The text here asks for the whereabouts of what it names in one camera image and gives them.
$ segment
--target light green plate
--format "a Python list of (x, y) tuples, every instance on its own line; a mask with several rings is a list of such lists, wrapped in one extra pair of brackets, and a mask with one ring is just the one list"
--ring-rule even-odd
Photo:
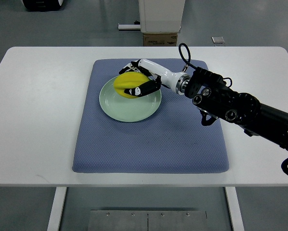
[(122, 122), (137, 122), (151, 116), (160, 106), (160, 90), (140, 98), (127, 99), (116, 93), (114, 80), (108, 81), (99, 94), (100, 106), (109, 117)]

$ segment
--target black device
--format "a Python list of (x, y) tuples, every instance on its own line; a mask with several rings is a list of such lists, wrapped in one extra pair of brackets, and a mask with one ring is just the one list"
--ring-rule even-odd
[(30, 11), (57, 11), (61, 8), (58, 0), (22, 0)]
[[(185, 46), (188, 51), (188, 61), (182, 55), (181, 46)], [(262, 104), (248, 93), (233, 91), (230, 89), (230, 78), (193, 66), (186, 44), (179, 45), (179, 52), (184, 62), (195, 69), (184, 94), (200, 110), (202, 125), (209, 126), (221, 118), (241, 126), (249, 136), (262, 136), (288, 151), (288, 113)], [(227, 79), (231, 82), (230, 86), (226, 85)], [(281, 168), (288, 175), (288, 159), (283, 161)]]

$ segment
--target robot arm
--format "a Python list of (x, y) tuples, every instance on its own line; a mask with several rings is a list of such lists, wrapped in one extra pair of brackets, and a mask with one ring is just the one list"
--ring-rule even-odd
[(183, 95), (183, 92), (180, 90), (180, 83), (189, 79), (189, 75), (185, 72), (171, 72), (165, 67), (156, 64), (148, 59), (140, 59), (138, 61), (131, 62), (127, 64), (119, 74), (125, 72), (140, 72), (146, 75), (147, 77), (152, 76), (154, 80), (148, 81), (136, 88), (125, 89), (126, 94), (133, 96), (145, 96), (154, 91), (160, 89), (161, 85), (166, 88), (170, 88), (173, 92)]
[[(230, 86), (226, 85), (225, 80), (228, 78), (193, 66), (190, 64), (188, 47), (180, 44), (179, 49), (182, 45), (187, 48), (189, 54), (187, 61), (179, 50), (182, 59), (195, 69), (191, 77), (185, 72), (173, 73), (146, 59), (131, 62), (121, 70), (120, 74), (126, 71), (142, 72), (156, 79), (148, 82), (158, 82), (159, 86), (162, 84), (177, 94), (184, 94), (192, 99), (193, 105), (200, 110), (201, 123), (204, 126), (209, 126), (216, 119), (221, 118), (241, 126), (249, 136), (262, 136), (288, 151), (288, 113), (262, 104), (248, 93), (233, 91), (230, 89), (232, 80)], [(288, 159), (282, 163), (281, 168), (288, 175)]]

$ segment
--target screw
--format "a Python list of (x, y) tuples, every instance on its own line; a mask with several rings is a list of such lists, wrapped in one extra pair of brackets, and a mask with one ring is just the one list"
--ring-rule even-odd
[(209, 96), (210, 95), (210, 89), (209, 88), (206, 88), (202, 91), (202, 95), (203, 96)]
[(201, 96), (201, 95), (196, 95), (196, 96), (193, 98), (192, 103), (193, 103), (194, 105), (197, 105), (197, 104), (199, 104), (201, 101), (202, 101), (202, 96)]
[(233, 121), (237, 117), (237, 112), (235, 110), (228, 110), (225, 113), (225, 120), (227, 121)]

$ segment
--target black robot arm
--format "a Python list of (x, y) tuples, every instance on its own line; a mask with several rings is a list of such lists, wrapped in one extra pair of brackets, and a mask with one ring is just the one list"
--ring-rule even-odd
[[(262, 136), (288, 150), (288, 113), (262, 104), (248, 93), (231, 90), (222, 76), (195, 67), (184, 94), (201, 111), (202, 125), (221, 118), (241, 126), (249, 136)], [(281, 167), (288, 175), (288, 159)]]

